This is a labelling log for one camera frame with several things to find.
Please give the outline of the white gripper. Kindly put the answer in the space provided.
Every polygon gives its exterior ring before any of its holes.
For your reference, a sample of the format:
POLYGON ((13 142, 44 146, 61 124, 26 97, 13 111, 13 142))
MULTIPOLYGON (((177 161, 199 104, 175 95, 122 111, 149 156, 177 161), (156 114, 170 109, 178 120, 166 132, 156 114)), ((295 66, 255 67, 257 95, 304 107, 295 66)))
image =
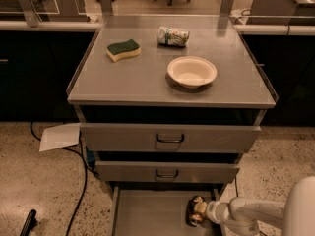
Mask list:
POLYGON ((206 202, 195 203, 194 211, 202 216, 206 215, 210 221, 216 224, 227 225, 232 219, 228 203, 226 202, 210 201, 208 204, 206 202))

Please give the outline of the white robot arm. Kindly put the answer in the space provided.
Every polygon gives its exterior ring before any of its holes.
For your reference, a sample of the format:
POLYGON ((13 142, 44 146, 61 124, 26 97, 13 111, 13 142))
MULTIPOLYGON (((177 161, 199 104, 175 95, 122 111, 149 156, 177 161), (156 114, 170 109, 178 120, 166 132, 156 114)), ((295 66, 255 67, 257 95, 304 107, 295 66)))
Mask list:
POLYGON ((244 197, 207 203, 194 196, 188 203, 187 224, 196 227, 206 219, 239 236, 256 236, 259 221, 278 228, 281 236, 315 236, 315 177, 297 182, 285 203, 244 197))

